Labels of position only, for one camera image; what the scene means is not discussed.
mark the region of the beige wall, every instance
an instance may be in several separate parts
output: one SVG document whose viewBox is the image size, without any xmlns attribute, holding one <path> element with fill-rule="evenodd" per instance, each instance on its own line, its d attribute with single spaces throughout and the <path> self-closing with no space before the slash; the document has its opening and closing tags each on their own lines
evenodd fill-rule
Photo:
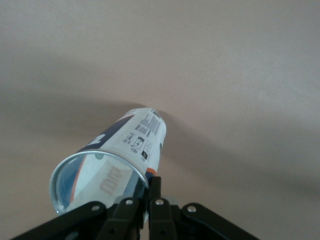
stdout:
<svg viewBox="0 0 320 240">
<path fill-rule="evenodd" d="M 57 164 L 150 106 L 167 124 L 163 194 L 262 240 L 319 239 L 319 12 L 314 0 L 1 1 L 0 238 L 54 218 Z"/>
</svg>

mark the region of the spray can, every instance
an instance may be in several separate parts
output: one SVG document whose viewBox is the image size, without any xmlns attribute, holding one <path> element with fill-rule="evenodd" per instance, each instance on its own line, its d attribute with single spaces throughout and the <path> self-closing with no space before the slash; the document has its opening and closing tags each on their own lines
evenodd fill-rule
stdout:
<svg viewBox="0 0 320 240">
<path fill-rule="evenodd" d="M 165 136 L 166 124 L 153 108 L 128 111 L 55 168 L 49 193 L 56 212 L 91 201 L 109 208 L 119 196 L 145 199 Z"/>
</svg>

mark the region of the ceiling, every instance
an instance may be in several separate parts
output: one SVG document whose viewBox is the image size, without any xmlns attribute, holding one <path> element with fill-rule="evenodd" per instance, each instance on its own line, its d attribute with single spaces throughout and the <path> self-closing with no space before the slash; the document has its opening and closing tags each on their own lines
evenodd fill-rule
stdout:
<svg viewBox="0 0 320 240">
<path fill-rule="evenodd" d="M 55 167 L 148 106 L 164 195 L 319 239 L 319 26 L 314 0 L 1 1 L 0 238 L 56 217 Z"/>
</svg>

